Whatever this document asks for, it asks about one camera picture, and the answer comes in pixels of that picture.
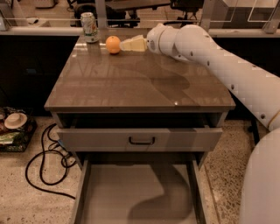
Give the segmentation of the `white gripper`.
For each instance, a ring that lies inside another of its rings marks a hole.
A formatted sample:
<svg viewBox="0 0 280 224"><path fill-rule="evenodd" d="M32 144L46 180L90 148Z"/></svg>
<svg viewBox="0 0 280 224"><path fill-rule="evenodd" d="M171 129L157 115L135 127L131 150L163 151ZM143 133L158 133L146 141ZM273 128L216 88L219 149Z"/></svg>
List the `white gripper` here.
<svg viewBox="0 0 280 224"><path fill-rule="evenodd" d="M175 38L178 29L164 24L158 24L147 34L147 40L143 35L127 38L119 46L122 51L145 52L148 49L152 53L163 54L170 57L178 55L175 46Z"/></svg>

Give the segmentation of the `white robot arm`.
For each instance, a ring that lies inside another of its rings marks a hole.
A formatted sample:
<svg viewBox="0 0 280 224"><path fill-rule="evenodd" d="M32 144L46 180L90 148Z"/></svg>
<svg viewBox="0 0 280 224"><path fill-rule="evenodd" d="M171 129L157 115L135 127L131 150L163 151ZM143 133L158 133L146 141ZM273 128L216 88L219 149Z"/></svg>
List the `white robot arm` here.
<svg viewBox="0 0 280 224"><path fill-rule="evenodd" d="M201 64L269 130L248 160L239 224L280 224L280 78L223 49L196 24L179 29L158 24L120 48Z"/></svg>

